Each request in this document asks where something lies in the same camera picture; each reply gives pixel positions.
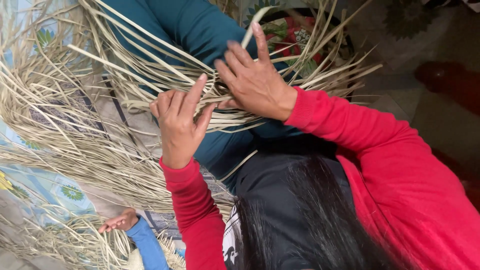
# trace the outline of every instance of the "teal leggings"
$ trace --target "teal leggings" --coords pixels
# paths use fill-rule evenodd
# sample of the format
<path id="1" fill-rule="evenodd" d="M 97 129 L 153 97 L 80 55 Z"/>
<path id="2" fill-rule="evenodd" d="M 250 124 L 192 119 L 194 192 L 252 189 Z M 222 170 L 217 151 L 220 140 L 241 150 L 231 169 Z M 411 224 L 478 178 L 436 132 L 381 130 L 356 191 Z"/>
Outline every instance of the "teal leggings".
<path id="1" fill-rule="evenodd" d="M 230 17 L 223 14 L 215 5 L 207 0 L 103 0 L 107 5 L 123 14 L 136 24 L 172 45 L 181 46 L 186 52 L 202 61 L 208 66 L 213 66 L 215 59 L 222 59 L 227 50 L 227 41 L 241 41 L 245 35 L 245 29 Z M 151 43 L 176 55 L 147 35 L 136 30 L 119 17 L 106 11 L 106 13 L 122 22 L 140 36 Z M 145 60 L 154 62 L 153 59 L 142 53 L 114 29 L 114 34 L 120 43 L 130 52 Z M 148 45 L 137 40 L 133 36 L 122 33 L 141 45 L 149 52 L 155 54 L 170 65 L 183 66 L 184 64 L 172 57 L 168 57 L 150 48 Z M 257 46 L 252 38 L 247 46 L 247 51 L 253 58 L 257 58 Z M 275 64 L 277 70 L 287 66 L 284 62 Z M 146 91 L 156 95 L 149 88 Z M 270 139 L 286 136 L 299 135 L 301 132 L 293 127 L 284 126 L 275 120 L 265 120 L 266 123 L 258 127 L 236 133 L 212 132 L 207 133 L 205 139 L 194 154 L 198 162 L 205 166 L 217 179 L 225 177 L 246 156 L 251 154 L 259 144 Z M 236 130 L 245 126 L 231 127 L 228 130 Z M 223 183 L 235 194 L 234 175 L 228 177 Z"/>

